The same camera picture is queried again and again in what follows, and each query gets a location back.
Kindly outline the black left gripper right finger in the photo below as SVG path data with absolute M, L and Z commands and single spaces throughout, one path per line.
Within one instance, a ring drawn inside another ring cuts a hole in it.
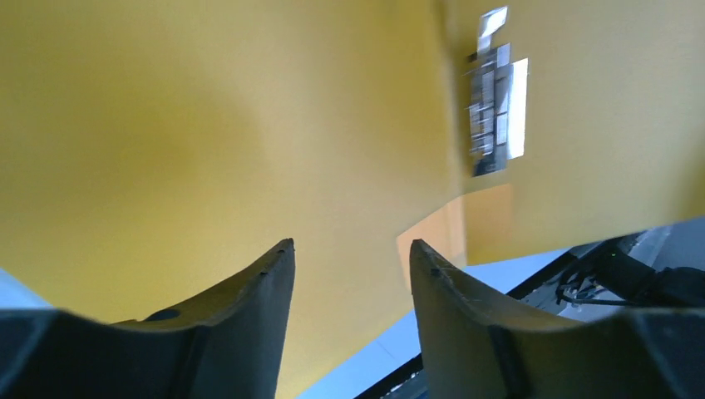
M 433 398 L 704 395 L 701 308 L 636 308 L 582 323 L 499 292 L 420 239 L 410 274 Z

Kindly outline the yellow plastic folder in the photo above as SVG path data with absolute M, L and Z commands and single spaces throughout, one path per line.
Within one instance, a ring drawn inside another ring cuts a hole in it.
M 497 1 L 2 2 L 2 268 L 116 322 L 291 238 L 294 398 L 411 310 L 414 239 L 475 265 L 703 215 L 703 2 L 506 6 L 525 153 L 473 178 Z

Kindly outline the metal folder clip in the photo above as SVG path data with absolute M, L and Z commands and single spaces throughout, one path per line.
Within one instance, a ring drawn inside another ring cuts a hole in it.
M 492 45 L 505 24 L 507 6 L 480 16 L 477 51 L 469 56 L 471 175 L 505 170 L 509 160 L 525 154 L 525 119 L 529 60 L 513 62 L 509 43 Z

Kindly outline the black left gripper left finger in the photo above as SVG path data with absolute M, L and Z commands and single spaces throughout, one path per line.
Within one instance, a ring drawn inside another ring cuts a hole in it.
M 292 239 L 148 318 L 1 313 L 4 398 L 272 398 L 295 275 Z

